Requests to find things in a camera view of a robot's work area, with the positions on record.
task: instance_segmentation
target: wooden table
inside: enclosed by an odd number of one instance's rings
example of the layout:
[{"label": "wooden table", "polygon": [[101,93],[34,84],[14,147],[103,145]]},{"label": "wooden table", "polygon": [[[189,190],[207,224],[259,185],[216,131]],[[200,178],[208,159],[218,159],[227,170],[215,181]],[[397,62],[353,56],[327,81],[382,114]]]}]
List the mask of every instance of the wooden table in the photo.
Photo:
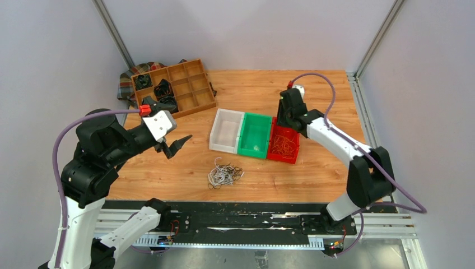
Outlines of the wooden table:
[{"label": "wooden table", "polygon": [[[308,71],[208,71],[218,91],[217,108],[263,115],[277,115],[279,92],[289,80]],[[329,119],[353,138],[364,142],[355,103],[344,71],[321,71],[337,90]],[[327,83],[309,76],[298,80],[305,87],[307,108],[324,112],[332,92]],[[193,138],[171,160],[150,149],[130,159],[110,189],[109,199],[248,202],[330,202],[346,189],[347,168],[321,145],[301,136],[295,165],[211,151],[209,133],[217,108],[176,120],[178,127],[167,135],[170,144],[189,134]],[[126,129],[140,123],[136,114],[125,121]],[[209,189],[207,175],[218,163],[239,166],[245,175],[234,185]]]}]

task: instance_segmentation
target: concrete floor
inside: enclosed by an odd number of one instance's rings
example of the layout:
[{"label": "concrete floor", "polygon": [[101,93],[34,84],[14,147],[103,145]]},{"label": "concrete floor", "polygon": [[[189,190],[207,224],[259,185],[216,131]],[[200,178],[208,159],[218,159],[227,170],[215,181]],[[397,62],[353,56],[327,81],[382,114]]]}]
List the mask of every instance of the concrete floor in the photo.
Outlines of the concrete floor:
[{"label": "concrete floor", "polygon": [[[350,245],[352,240],[347,239],[345,243]],[[338,259],[331,259],[321,251],[178,248],[152,256],[128,249],[114,269],[409,269],[402,249],[401,241],[397,239],[362,240]]]}]

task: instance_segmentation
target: white wall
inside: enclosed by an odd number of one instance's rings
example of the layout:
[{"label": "white wall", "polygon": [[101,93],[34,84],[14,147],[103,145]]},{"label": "white wall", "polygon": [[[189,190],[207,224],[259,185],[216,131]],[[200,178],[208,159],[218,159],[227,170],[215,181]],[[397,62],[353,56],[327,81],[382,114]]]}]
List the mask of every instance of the white wall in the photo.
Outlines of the white wall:
[{"label": "white wall", "polygon": [[105,0],[135,64],[355,71],[393,0]]},{"label": "white wall", "polygon": [[406,1],[361,79],[428,267],[473,268],[475,3]]},{"label": "white wall", "polygon": [[[124,108],[127,68],[90,0],[2,1],[0,26],[0,267],[37,268],[59,224],[53,142],[93,109]],[[76,142],[62,143],[61,167]]]}]

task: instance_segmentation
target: white arm segment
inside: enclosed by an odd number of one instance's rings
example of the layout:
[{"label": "white arm segment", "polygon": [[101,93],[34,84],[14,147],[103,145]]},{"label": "white arm segment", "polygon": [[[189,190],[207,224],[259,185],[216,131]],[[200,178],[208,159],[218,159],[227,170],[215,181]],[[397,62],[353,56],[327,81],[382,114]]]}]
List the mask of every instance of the white arm segment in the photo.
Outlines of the white arm segment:
[{"label": "white arm segment", "polygon": [[[68,232],[64,241],[63,255],[61,257],[61,269],[86,269],[91,266],[91,243],[94,238],[97,217],[101,210],[105,198],[85,206],[84,209],[78,207],[78,203],[66,197],[68,206]],[[55,268],[56,252],[58,251],[59,236],[58,231],[56,246],[53,256],[48,262],[48,268]]]},{"label": "white arm segment", "polygon": [[114,258],[117,258],[146,232],[156,228],[160,223],[160,214],[152,207],[144,206],[130,220],[113,232],[102,236],[101,243],[115,247]]},{"label": "white arm segment", "polygon": [[[345,134],[335,125],[333,125],[330,120],[328,122],[330,126],[332,126],[334,129],[338,130],[340,133],[351,139],[364,151],[368,153],[370,152],[371,147],[354,140],[352,137]],[[329,150],[341,162],[343,162],[346,167],[350,165],[350,161],[353,160],[355,156],[363,156],[363,153],[359,152],[359,150],[354,148],[339,135],[327,128],[323,121],[323,118],[318,118],[312,121],[312,123],[310,123],[309,125],[307,125],[307,135],[311,140],[321,144],[327,150]],[[355,212],[358,209],[360,208],[351,201],[346,191],[338,199],[327,205],[328,213],[334,220],[337,221],[344,219],[346,216],[351,215],[351,213]]]},{"label": "white arm segment", "polygon": [[[363,143],[354,140],[351,136],[347,135],[346,133],[338,129],[335,125],[333,125],[330,120],[328,120],[328,123],[330,124],[330,126],[333,127],[333,129],[336,129],[340,133],[344,134],[346,137],[348,137],[354,143],[360,146],[364,151],[370,152],[370,146],[367,146]],[[346,167],[350,165],[350,161],[353,160],[355,156],[363,156],[363,153],[359,152],[359,150],[355,149],[347,141],[345,141],[343,138],[341,138],[336,133],[327,128],[327,126],[323,122],[323,117],[313,120],[312,123],[307,125],[307,136],[309,137],[309,139],[324,146],[342,163],[344,163]]]}]

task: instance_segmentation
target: sorting container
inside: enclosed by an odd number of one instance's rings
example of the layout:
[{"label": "sorting container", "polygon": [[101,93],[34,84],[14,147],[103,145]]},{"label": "sorting container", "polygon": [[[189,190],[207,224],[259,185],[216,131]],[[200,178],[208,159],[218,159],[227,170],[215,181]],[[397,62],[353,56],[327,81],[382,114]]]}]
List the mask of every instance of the sorting container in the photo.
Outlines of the sorting container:
[{"label": "sorting container", "polygon": [[245,113],[237,153],[265,159],[271,128],[272,117]]},{"label": "sorting container", "polygon": [[[278,136],[288,138],[290,141],[293,142],[293,143],[290,143],[290,142],[288,143],[288,145],[292,148],[292,150],[289,151],[289,153],[291,154],[283,155],[283,154],[277,153],[276,151],[273,151],[274,143],[276,141],[276,137]],[[269,139],[269,146],[267,150],[266,159],[274,160],[274,161],[283,161],[284,163],[289,163],[289,164],[295,164],[295,162],[297,161],[297,155],[299,154],[299,149],[300,149],[300,134],[292,128],[277,125],[277,118],[273,117],[271,136]]]},{"label": "sorting container", "polygon": [[209,136],[209,149],[237,154],[244,112],[218,109]]}]

